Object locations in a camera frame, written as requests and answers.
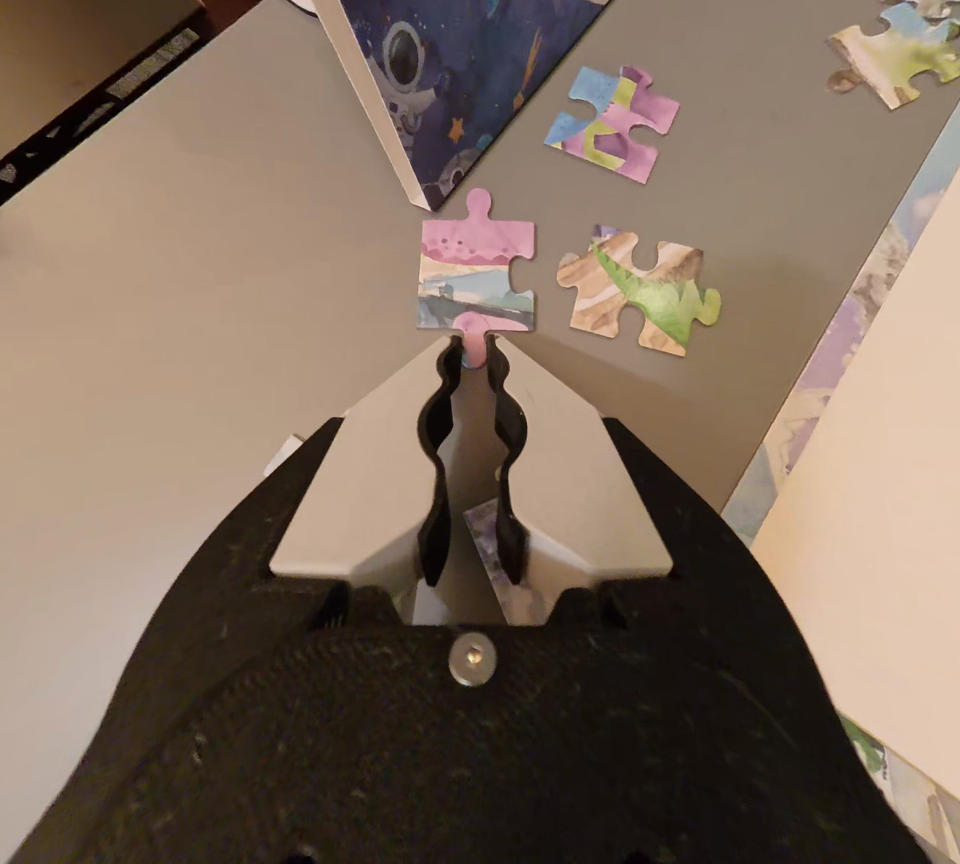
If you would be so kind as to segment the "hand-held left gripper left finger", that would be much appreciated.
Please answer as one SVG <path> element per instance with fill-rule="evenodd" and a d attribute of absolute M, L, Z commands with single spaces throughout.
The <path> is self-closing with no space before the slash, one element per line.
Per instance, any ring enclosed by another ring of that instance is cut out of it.
<path fill-rule="evenodd" d="M 460 337 L 438 338 L 335 419 L 270 571 L 278 578 L 435 587 L 450 554 L 450 495 L 439 450 L 453 426 Z"/>

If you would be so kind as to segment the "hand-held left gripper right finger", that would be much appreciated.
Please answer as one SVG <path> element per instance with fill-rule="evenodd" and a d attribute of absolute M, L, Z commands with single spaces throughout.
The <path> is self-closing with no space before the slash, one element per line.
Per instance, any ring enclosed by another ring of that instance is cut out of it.
<path fill-rule="evenodd" d="M 554 606 L 569 589 L 666 577 L 673 560 L 601 413 L 505 338 L 486 339 L 507 450 L 493 534 L 499 579 Z"/>

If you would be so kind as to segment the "pink spotted back puzzle piece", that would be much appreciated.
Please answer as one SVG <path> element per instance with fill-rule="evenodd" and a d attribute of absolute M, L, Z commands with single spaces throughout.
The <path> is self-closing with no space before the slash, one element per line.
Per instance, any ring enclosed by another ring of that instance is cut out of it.
<path fill-rule="evenodd" d="M 473 188 L 464 218 L 426 220 L 421 229 L 416 325 L 457 331 L 462 365 L 472 370 L 487 362 L 488 333 L 536 324 L 536 295 L 516 291 L 510 273 L 515 259 L 534 258 L 536 224 L 493 219 L 492 202 L 486 189 Z"/>

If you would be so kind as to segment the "white puzzle tray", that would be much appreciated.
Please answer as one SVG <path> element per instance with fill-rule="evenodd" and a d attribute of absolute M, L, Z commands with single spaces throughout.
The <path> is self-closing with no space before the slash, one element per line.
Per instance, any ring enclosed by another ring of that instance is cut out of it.
<path fill-rule="evenodd" d="M 844 714 L 959 797 L 959 110 L 723 517 Z"/>

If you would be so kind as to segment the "jigsaw puzzle pieces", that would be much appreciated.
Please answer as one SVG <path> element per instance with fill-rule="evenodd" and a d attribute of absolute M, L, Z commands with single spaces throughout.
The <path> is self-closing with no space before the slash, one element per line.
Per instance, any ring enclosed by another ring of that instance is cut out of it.
<path fill-rule="evenodd" d="M 536 224 L 517 291 L 536 295 L 526 349 L 630 426 L 708 497 L 724 498 L 797 378 L 934 139 L 958 80 L 921 72 L 918 102 L 889 111 L 862 87 L 829 90 L 841 58 L 828 34 L 884 34 L 879 0 L 610 0 L 482 152 L 438 210 L 410 202 L 354 91 L 323 85 L 314 335 L 350 368 L 412 353 L 421 220 L 465 211 L 476 187 L 493 214 Z M 604 343 L 570 329 L 574 288 L 555 273 L 593 225 L 701 249 L 718 325 L 691 328 L 687 356 L 637 344 L 625 310 Z"/>

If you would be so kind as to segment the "joined green dinosaur puzzle pieces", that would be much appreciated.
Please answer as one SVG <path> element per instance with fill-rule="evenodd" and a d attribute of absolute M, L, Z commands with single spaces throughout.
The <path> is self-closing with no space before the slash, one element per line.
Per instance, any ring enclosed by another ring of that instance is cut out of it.
<path fill-rule="evenodd" d="M 871 779 L 931 862 L 959 862 L 959 800 L 844 714 L 846 735 Z"/>

